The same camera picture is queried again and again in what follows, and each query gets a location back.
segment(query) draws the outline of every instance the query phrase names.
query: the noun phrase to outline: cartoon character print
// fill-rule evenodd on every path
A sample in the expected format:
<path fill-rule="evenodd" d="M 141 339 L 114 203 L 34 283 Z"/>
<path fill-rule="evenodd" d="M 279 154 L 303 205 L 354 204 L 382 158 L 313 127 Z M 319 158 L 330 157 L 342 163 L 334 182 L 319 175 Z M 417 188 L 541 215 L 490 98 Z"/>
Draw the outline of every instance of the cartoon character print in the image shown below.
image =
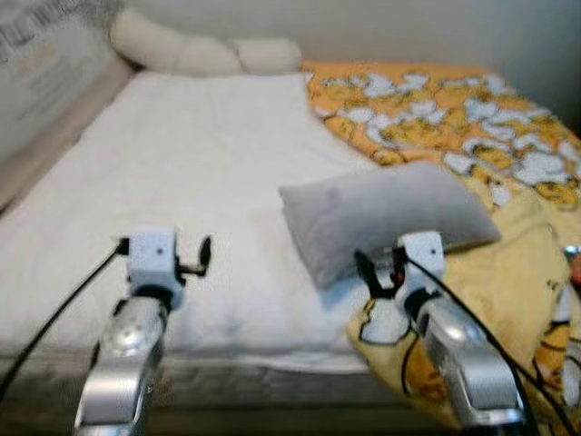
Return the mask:
<path fill-rule="evenodd" d="M 569 407 L 581 405 L 581 323 L 571 332 L 563 367 L 563 399 Z"/>
<path fill-rule="evenodd" d="M 325 94 L 331 100 L 345 101 L 363 97 L 361 88 L 354 85 L 349 78 L 324 79 L 321 84 Z"/>
<path fill-rule="evenodd" d="M 480 77 L 445 79 L 439 82 L 438 96 L 446 98 L 452 107 L 461 106 L 467 99 L 477 94 L 482 86 Z"/>
<path fill-rule="evenodd" d="M 463 103 L 466 110 L 467 120 L 470 124 L 479 123 L 494 116 L 500 110 L 498 104 L 484 102 L 476 97 L 468 98 Z"/>
<path fill-rule="evenodd" d="M 581 149 L 577 150 L 569 141 L 563 141 L 557 150 L 559 155 L 565 159 L 567 171 L 573 174 L 577 180 L 581 180 Z"/>
<path fill-rule="evenodd" d="M 434 98 L 435 89 L 426 74 L 409 72 L 403 75 L 405 82 L 398 85 L 398 93 L 410 102 L 422 102 Z"/>
<path fill-rule="evenodd" d="M 543 141 L 537 134 L 524 134 L 512 142 L 512 147 L 520 155 L 537 150 L 543 153 L 551 153 L 551 147 Z"/>
<path fill-rule="evenodd" d="M 560 288 L 555 312 L 549 328 L 545 332 L 533 358 L 537 379 L 556 391 L 563 389 L 563 367 L 566 360 L 566 348 L 571 333 L 569 286 Z"/>
<path fill-rule="evenodd" d="M 401 165 L 408 161 L 406 156 L 398 150 L 391 150 L 385 147 L 376 151 L 371 156 L 371 159 L 382 166 Z"/>
<path fill-rule="evenodd" d="M 363 309 L 368 320 L 361 324 L 359 339 L 376 345 L 395 345 L 409 332 L 408 317 L 392 298 L 369 300 Z"/>
<path fill-rule="evenodd" d="M 443 124 L 451 127 L 452 131 L 460 137 L 466 136 L 470 129 L 468 113 L 464 107 L 450 109 L 444 117 Z"/>
<path fill-rule="evenodd" d="M 302 76 L 305 81 L 305 84 L 310 84 L 312 82 L 312 78 L 314 77 L 315 73 L 312 70 L 303 70 Z"/>
<path fill-rule="evenodd" d="M 405 350 L 401 367 L 401 388 L 407 395 L 415 395 L 430 402 L 447 398 L 446 385 L 426 354 L 422 340 L 411 330 L 408 317 L 395 302 L 395 293 L 402 277 L 391 275 L 393 287 L 369 287 L 370 300 L 365 305 L 364 322 L 360 325 L 359 340 L 376 346 L 396 347 L 404 338 L 414 340 Z"/>
<path fill-rule="evenodd" d="M 485 74 L 483 79 L 483 86 L 477 93 L 481 100 L 494 100 L 502 104 L 503 108 L 516 111 L 525 111 L 531 108 L 532 104 L 499 75 Z"/>
<path fill-rule="evenodd" d="M 468 156 L 499 173 L 507 173 L 516 163 L 512 149 L 499 141 L 487 138 L 468 138 L 462 148 Z"/>
<path fill-rule="evenodd" d="M 482 121 L 482 128 L 499 141 L 512 141 L 525 134 L 533 133 L 526 114 L 511 110 L 497 110 Z"/>
<path fill-rule="evenodd" d="M 367 78 L 358 76 L 355 82 L 364 88 L 363 93 L 368 98 L 387 97 L 398 91 L 391 79 L 381 74 L 369 73 Z"/>
<path fill-rule="evenodd" d="M 513 172 L 516 180 L 532 186 L 551 203 L 574 208 L 577 206 L 577 181 L 569 174 L 566 165 L 556 154 L 529 152 L 520 160 Z"/>
<path fill-rule="evenodd" d="M 572 136 L 547 109 L 529 111 L 528 116 L 540 138 L 548 144 L 558 144 Z"/>
<path fill-rule="evenodd" d="M 458 175 L 473 177 L 485 184 L 490 191 L 494 208 L 502 207 L 512 199 L 510 190 L 475 159 L 465 154 L 447 152 L 442 157 L 442 163 Z"/>
<path fill-rule="evenodd" d="M 382 114 L 369 122 L 368 136 L 378 144 L 400 147 L 427 146 L 437 148 L 442 141 L 440 125 L 446 111 L 436 102 L 411 103 L 409 112 L 396 119 Z"/>
<path fill-rule="evenodd" d="M 348 142 L 355 132 L 355 123 L 344 116 L 330 116 L 323 121 L 327 128 L 345 142 Z"/>
<path fill-rule="evenodd" d="M 368 106 L 352 106 L 339 109 L 338 116 L 343 116 L 353 123 L 367 123 L 375 116 L 375 111 Z"/>

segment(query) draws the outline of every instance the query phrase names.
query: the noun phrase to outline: black cable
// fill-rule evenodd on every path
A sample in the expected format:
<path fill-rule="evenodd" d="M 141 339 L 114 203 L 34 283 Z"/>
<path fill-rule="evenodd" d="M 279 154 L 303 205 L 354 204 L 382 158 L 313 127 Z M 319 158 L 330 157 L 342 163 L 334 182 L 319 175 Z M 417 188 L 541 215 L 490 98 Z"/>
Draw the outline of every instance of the black cable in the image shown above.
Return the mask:
<path fill-rule="evenodd" d="M 126 238 L 123 238 L 119 242 L 115 249 L 101 262 L 101 264 L 97 266 L 95 270 L 91 272 L 91 274 L 86 279 L 84 279 L 84 281 L 81 284 L 79 284 L 73 292 L 71 292 L 71 294 L 66 298 L 66 300 L 64 300 L 64 302 L 61 303 L 59 308 L 53 313 L 53 315 L 38 331 L 34 338 L 28 343 L 28 345 L 26 345 L 23 348 L 20 354 L 18 354 L 18 357 L 12 363 L 10 369 L 8 370 L 6 376 L 2 380 L 2 383 L 0 384 L 0 411 L 2 410 L 2 403 L 5 399 L 8 388 L 14 381 L 16 375 L 18 375 L 20 368 L 26 362 L 26 359 L 28 359 L 30 353 L 33 352 L 36 345 L 43 339 L 48 329 L 51 328 L 54 322 L 59 318 L 59 316 L 61 316 L 64 310 L 69 306 L 69 304 L 71 304 L 71 302 L 73 302 L 73 300 L 81 294 L 84 288 L 86 288 L 86 286 L 89 283 L 91 283 L 94 280 L 94 278 L 97 275 L 99 275 L 99 273 L 101 273 L 107 267 L 107 265 L 109 265 L 109 263 L 111 263 L 115 256 L 119 253 L 123 253 L 124 251 L 126 251 L 128 243 L 129 241 Z"/>
<path fill-rule="evenodd" d="M 530 403 L 528 402 L 528 397 L 525 393 L 522 381 L 520 380 L 520 377 L 518 377 L 516 370 L 518 370 L 520 373 L 522 373 L 523 376 L 541 392 L 543 397 L 545 397 L 545 400 L 548 401 L 548 403 L 551 405 L 552 409 L 555 411 L 559 420 L 561 420 L 561 422 L 565 426 L 567 433 L 570 436 L 578 436 L 577 432 L 575 431 L 575 428 L 573 427 L 573 424 L 571 423 L 571 420 L 568 419 L 565 412 L 563 411 L 561 406 L 555 401 L 553 396 L 549 392 L 547 392 L 547 390 L 542 385 L 538 384 L 537 381 L 528 373 L 528 371 L 525 368 L 522 367 L 522 365 L 520 363 L 515 361 L 512 358 L 512 356 L 510 356 L 510 354 L 508 354 L 508 352 L 503 348 L 503 346 L 500 344 L 500 342 L 498 341 L 496 336 L 494 334 L 492 334 L 492 332 L 488 329 L 488 327 L 486 325 L 484 325 L 484 323 L 466 306 L 466 304 L 464 304 L 464 302 L 462 302 L 456 296 L 456 294 L 454 294 L 454 292 L 449 287 L 447 287 L 447 285 L 444 284 L 438 277 L 436 277 L 434 274 L 432 274 L 430 271 L 428 271 L 427 268 L 425 268 L 424 266 L 422 266 L 418 262 L 414 261 L 413 259 L 410 259 L 409 257 L 406 257 L 406 260 L 409 263 L 411 263 L 412 265 L 416 266 L 418 269 L 420 269 L 424 274 L 426 274 L 428 276 L 428 278 L 433 283 L 435 283 L 437 286 L 439 286 L 444 291 L 446 291 L 446 293 L 452 299 L 452 301 L 454 301 L 454 303 L 456 303 L 458 306 L 460 306 L 462 308 L 462 310 L 466 311 L 466 313 L 468 313 L 474 319 L 474 321 L 478 324 L 478 327 L 480 327 L 480 329 L 482 329 L 482 331 L 487 336 L 488 341 L 492 344 L 492 346 L 495 349 L 497 349 L 497 351 L 500 353 L 500 355 L 503 357 L 503 359 L 505 361 L 507 361 L 508 367 L 512 371 L 513 377 L 515 379 L 515 383 L 517 384 L 517 389 L 519 390 L 520 396 L 522 397 L 523 408 L 525 410 L 525 415 L 527 416 L 527 420 L 531 420 L 531 421 L 529 421 L 532 424 L 530 427 L 531 427 L 531 430 L 534 432 L 534 434 L 535 435 L 538 434 L 538 428 L 535 425 L 535 417 L 534 417 L 534 414 L 532 412 L 532 408 L 530 406 Z"/>

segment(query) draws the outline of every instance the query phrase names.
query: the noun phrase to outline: gray pillow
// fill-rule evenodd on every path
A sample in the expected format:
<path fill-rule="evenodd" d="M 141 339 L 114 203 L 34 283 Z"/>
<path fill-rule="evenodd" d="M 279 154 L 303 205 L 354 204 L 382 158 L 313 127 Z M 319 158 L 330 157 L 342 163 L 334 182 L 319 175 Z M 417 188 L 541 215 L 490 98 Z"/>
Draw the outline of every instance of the gray pillow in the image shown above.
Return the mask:
<path fill-rule="evenodd" d="M 500 239 L 479 199 L 431 163 L 280 188 L 292 238 L 317 287 L 354 273 L 353 252 L 385 258 L 404 233 L 435 230 L 446 249 Z"/>

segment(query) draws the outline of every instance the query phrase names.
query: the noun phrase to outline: headboard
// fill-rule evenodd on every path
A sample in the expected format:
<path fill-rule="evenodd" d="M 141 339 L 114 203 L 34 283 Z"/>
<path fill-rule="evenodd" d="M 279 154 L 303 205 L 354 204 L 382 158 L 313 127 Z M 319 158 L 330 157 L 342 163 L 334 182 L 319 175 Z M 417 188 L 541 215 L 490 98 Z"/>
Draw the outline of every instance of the headboard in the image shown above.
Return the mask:
<path fill-rule="evenodd" d="M 306 58 L 477 64 L 581 131 L 581 0 L 127 0 L 183 31 L 288 36 Z"/>
<path fill-rule="evenodd" d="M 117 0 L 0 0 L 0 214 L 129 81 L 107 28 Z"/>
<path fill-rule="evenodd" d="M 100 6 L 92 6 L 0 0 L 0 162 L 55 122 L 112 62 Z"/>

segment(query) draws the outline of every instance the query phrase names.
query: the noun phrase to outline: yellow blanket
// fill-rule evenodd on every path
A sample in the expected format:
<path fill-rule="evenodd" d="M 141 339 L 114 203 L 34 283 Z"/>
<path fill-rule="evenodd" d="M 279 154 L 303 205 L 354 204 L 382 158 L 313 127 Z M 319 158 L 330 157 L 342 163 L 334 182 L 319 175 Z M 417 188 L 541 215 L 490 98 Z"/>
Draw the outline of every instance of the yellow blanket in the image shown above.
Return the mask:
<path fill-rule="evenodd" d="M 495 207 L 533 190 L 559 241 L 581 244 L 581 141 L 483 68 L 305 62 L 310 106 L 380 165 L 429 159 L 488 187 Z"/>
<path fill-rule="evenodd" d="M 380 165 L 442 164 L 488 207 L 502 240 L 448 256 L 446 281 L 571 408 L 578 425 L 563 378 L 578 382 L 581 371 L 565 365 L 581 352 L 581 309 L 566 286 L 559 245 L 581 244 L 581 141 L 482 68 L 306 62 L 303 72 L 312 111 L 340 139 Z M 371 300 L 348 328 L 370 368 L 414 404 L 455 424 L 445 386 L 414 332 L 385 344 L 364 340 L 374 310 L 379 306 Z M 542 419 L 562 431 L 530 383 L 527 391 Z"/>
<path fill-rule="evenodd" d="M 502 233 L 501 241 L 447 256 L 445 282 L 578 425 L 579 406 L 564 400 L 570 396 L 567 389 L 574 390 L 579 384 L 578 372 L 564 364 L 573 348 L 581 347 L 581 308 L 566 286 L 568 265 L 531 193 L 520 194 L 492 218 Z M 377 303 L 370 300 L 351 321 L 350 340 L 393 391 L 436 419 L 457 426 L 446 386 L 421 339 L 409 329 L 407 319 L 396 316 L 395 305 L 389 308 L 384 302 L 379 307 Z M 373 328 L 372 322 L 389 325 L 391 332 L 406 333 L 396 341 L 388 332 L 385 341 L 370 342 L 364 329 Z M 395 325 L 397 322 L 406 325 Z M 565 386 L 564 379 L 572 384 Z M 554 433 L 562 433 L 540 392 L 530 383 L 525 386 L 539 421 L 549 424 Z"/>

